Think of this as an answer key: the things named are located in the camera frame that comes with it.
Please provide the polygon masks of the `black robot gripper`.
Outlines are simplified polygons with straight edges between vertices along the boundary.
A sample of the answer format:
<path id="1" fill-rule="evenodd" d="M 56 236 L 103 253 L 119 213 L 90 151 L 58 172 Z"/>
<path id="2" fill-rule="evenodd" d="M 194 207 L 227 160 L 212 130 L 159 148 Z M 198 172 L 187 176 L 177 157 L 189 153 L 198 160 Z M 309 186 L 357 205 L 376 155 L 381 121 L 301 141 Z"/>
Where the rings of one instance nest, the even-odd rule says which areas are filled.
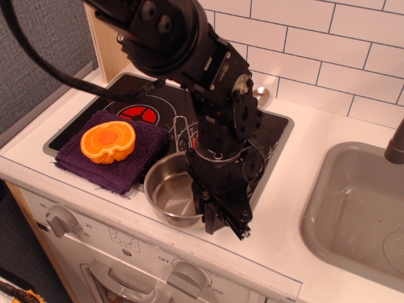
<path id="1" fill-rule="evenodd" d="M 250 236 L 253 219 L 249 187 L 261 180 L 266 170 L 266 154 L 254 138 L 248 139 L 233 159 L 206 160 L 195 148 L 186 151 L 187 171 L 196 214 L 204 214 L 205 232 L 214 234 L 224 227 L 243 240 Z"/>

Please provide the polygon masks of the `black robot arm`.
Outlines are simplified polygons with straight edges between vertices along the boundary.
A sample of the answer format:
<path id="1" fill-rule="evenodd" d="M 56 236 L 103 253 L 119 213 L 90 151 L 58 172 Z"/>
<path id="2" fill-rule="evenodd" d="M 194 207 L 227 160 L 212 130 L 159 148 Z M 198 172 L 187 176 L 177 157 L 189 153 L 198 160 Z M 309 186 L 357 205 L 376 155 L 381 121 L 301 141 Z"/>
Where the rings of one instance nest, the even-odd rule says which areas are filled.
<path id="1" fill-rule="evenodd" d="M 253 217 L 247 189 L 266 167 L 256 137 L 263 113 L 247 61 L 215 33 L 197 1 L 89 5 L 119 34 L 122 51 L 138 70 L 190 92 L 198 137 L 186 157 L 196 209 L 207 233 L 228 226 L 246 238 Z"/>

